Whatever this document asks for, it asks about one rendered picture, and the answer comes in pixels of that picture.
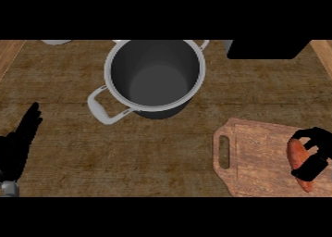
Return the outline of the black appliance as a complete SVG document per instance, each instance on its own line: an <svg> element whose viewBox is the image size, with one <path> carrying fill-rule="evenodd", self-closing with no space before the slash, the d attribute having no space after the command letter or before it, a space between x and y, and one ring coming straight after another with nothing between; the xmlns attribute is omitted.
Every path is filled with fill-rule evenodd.
<svg viewBox="0 0 332 237"><path fill-rule="evenodd" d="M229 59L292 59L308 40L226 40Z"/></svg>

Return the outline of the grey steel pot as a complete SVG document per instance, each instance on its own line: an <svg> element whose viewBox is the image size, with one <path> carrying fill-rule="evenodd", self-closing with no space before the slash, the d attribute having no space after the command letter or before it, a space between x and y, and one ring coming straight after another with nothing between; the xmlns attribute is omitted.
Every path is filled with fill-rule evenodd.
<svg viewBox="0 0 332 237"><path fill-rule="evenodd" d="M147 119L174 116L205 78L205 44L192 40L116 40L103 63L103 86L87 96L96 120L111 125L134 113ZM96 96L108 91L127 109L109 116Z"/></svg>

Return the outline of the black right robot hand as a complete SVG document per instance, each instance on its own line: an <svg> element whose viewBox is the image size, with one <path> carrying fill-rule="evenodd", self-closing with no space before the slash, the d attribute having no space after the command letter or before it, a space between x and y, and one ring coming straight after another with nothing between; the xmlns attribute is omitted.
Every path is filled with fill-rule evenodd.
<svg viewBox="0 0 332 237"><path fill-rule="evenodd" d="M290 171L290 174L301 181L313 181L327 166L326 159L332 159L332 133L324 129L314 127L295 131L292 139L301 139L302 137L308 138L304 149L308 150L316 146L318 150L307 158L301 166Z"/></svg>

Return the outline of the orange sweet potato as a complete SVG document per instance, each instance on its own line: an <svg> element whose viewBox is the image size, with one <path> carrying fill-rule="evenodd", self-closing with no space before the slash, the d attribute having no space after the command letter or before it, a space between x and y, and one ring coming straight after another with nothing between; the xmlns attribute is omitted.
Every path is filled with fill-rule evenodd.
<svg viewBox="0 0 332 237"><path fill-rule="evenodd" d="M304 144L295 138L290 138L286 143L286 159L290 169L298 169L308 158L308 152L304 149ZM296 179L302 190L310 193L313 191L313 182Z"/></svg>

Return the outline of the wooden cutting board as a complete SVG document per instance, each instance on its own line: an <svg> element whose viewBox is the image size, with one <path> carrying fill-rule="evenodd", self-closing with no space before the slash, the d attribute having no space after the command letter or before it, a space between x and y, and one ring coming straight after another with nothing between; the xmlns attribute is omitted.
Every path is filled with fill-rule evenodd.
<svg viewBox="0 0 332 237"><path fill-rule="evenodd" d="M307 193L286 159L286 142L296 127L229 118L212 135L212 169L231 196L332 197L332 165Z"/></svg>

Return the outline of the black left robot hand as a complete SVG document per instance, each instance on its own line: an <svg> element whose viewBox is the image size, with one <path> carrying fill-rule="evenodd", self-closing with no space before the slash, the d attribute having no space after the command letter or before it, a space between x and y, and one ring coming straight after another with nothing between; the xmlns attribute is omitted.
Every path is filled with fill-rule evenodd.
<svg viewBox="0 0 332 237"><path fill-rule="evenodd" d="M0 136L0 182L18 181L21 178L28 159L28 149L41 121L38 103L34 102L16 130L6 136Z"/></svg>

